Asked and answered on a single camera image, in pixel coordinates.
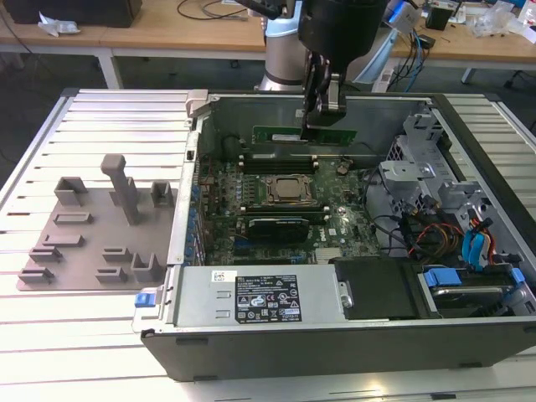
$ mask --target green ram module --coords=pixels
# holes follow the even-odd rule
[[[334,130],[331,128],[312,128],[312,141],[302,140],[300,127],[283,126],[254,126],[253,143],[277,142],[280,144],[310,143],[313,145],[326,145],[347,147],[355,138],[357,132],[353,130]]]

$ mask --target white sticker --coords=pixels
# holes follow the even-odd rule
[[[234,282],[236,271],[212,271],[212,282]]]
[[[272,141],[302,142],[300,134],[272,134]]]

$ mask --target cpu socket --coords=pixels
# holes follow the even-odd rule
[[[267,204],[312,204],[311,186],[305,175],[271,176],[264,183]]]

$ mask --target computer case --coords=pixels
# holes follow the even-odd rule
[[[49,18],[88,25],[128,28],[142,0],[4,0],[15,23],[37,23],[39,12]]]

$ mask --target blue latch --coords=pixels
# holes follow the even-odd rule
[[[425,272],[425,279],[428,287],[461,285],[455,268],[431,268]]]
[[[525,275],[523,275],[519,268],[512,268],[510,273],[512,274],[512,278],[515,280],[516,285],[525,282]]]
[[[480,265],[480,254],[484,248],[486,238],[482,233],[473,233],[468,230],[463,238],[461,245],[461,256],[465,262],[475,267],[476,272],[482,272],[483,267]]]
[[[136,308],[155,307],[157,305],[157,295],[155,293],[138,293],[134,306]]]

